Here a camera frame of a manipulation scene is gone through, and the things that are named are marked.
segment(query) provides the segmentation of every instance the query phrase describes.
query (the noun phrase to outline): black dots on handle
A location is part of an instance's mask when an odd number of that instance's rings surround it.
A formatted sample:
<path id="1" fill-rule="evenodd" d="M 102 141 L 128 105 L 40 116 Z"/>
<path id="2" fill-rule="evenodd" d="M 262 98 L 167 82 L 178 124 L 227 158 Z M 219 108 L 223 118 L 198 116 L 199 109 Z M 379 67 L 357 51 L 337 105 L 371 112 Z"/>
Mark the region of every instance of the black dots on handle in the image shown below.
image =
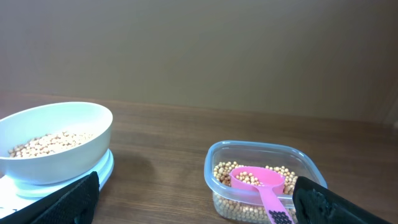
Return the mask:
<path id="1" fill-rule="evenodd" d="M 274 219 L 276 224 L 293 224 L 285 212 L 277 212 L 269 210 L 269 214 Z"/>

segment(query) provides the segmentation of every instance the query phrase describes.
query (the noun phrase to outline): pile of beans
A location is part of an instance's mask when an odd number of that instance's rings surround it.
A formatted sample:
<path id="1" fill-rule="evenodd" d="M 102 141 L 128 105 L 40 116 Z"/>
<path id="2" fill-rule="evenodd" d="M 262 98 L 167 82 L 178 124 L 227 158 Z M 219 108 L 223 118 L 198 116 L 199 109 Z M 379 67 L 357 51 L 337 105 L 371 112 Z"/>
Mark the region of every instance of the pile of beans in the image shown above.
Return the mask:
<path id="1" fill-rule="evenodd" d="M 26 144 L 21 144 L 9 150 L 10 157 L 26 158 L 51 155 L 69 150 L 89 141 L 92 134 L 75 134 L 62 131 L 59 134 L 46 134 L 41 138 L 33 138 Z"/>
<path id="2" fill-rule="evenodd" d="M 222 184 L 227 186 L 231 186 L 231 177 L 229 173 L 236 167 L 243 167 L 244 165 L 240 165 L 237 162 L 220 162 L 217 166 L 215 166 L 213 170 L 214 177 Z M 269 167 L 266 166 L 266 169 L 274 170 L 278 172 L 280 175 L 285 176 L 285 187 L 284 194 L 292 195 L 294 191 L 294 185 L 297 181 L 298 176 L 295 175 L 295 172 L 290 172 L 288 168 L 285 166 L 280 167 Z M 259 185 L 261 183 L 256 180 L 256 177 L 248 174 L 247 172 L 242 172 L 242 175 L 236 177 L 239 180 L 249 182 L 253 185 Z M 267 216 L 267 212 L 264 210 L 263 206 L 251 205 L 246 203 L 237 202 L 234 200 L 229 200 L 223 198 L 217 193 L 213 192 L 213 201 L 216 208 L 216 211 L 225 218 L 230 218 L 233 220 L 239 220 L 244 222 L 251 223 L 271 223 Z M 287 209 L 290 216 L 293 218 L 293 221 L 297 223 L 297 218 L 295 216 L 295 209 Z"/>

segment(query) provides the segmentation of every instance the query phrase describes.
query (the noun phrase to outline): scale platform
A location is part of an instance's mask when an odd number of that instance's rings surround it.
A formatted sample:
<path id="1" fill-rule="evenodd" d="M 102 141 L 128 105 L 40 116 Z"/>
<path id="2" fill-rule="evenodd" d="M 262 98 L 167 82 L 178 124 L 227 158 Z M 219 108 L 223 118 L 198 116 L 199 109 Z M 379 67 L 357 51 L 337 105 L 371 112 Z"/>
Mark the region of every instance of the scale platform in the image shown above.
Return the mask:
<path id="1" fill-rule="evenodd" d="M 101 190 L 113 171 L 113 165 L 113 155 L 111 150 L 108 149 L 97 165 L 89 171 L 62 182 L 46 185 L 31 185 L 14 181 L 10 177 L 4 176 L 0 178 L 0 218 L 25 208 L 93 171 L 97 171 L 99 190 Z"/>

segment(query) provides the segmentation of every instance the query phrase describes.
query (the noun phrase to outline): brown wooden surface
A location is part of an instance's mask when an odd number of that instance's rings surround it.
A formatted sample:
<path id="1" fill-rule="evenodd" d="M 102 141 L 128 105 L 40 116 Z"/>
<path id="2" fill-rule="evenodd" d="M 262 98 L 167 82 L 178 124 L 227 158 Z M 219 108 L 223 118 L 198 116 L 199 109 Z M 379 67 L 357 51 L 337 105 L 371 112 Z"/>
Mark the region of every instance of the brown wooden surface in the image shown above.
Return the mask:
<path id="1" fill-rule="evenodd" d="M 225 139 L 295 147 L 329 189 L 398 222 L 398 138 L 379 126 L 273 114 L 0 92 L 0 118 L 34 106 L 91 101 L 114 114 L 115 166 L 94 223 L 228 223 L 203 179 L 208 148 Z"/>

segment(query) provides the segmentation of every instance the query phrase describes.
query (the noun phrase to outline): pink handle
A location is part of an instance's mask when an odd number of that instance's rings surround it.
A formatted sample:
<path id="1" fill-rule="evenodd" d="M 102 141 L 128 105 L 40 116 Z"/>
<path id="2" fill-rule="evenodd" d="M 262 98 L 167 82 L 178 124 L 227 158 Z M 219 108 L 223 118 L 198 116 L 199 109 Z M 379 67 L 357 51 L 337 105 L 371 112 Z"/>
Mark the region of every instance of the pink handle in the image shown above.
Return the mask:
<path id="1" fill-rule="evenodd" d="M 275 222 L 274 217 L 276 217 L 276 218 L 282 217 L 282 215 L 280 215 L 280 214 L 278 214 L 278 215 L 271 214 L 274 212 L 285 213 L 286 217 L 291 221 L 291 224 L 294 224 L 292 217 L 290 217 L 286 208 L 282 205 L 282 202 L 280 202 L 280 200 L 278 199 L 276 194 L 272 191 L 272 188 L 257 187 L 257 189 L 260 191 L 262 204 L 264 205 L 264 208 L 266 209 L 266 212 L 268 214 L 268 218 L 272 224 L 278 224 L 278 222 Z"/>

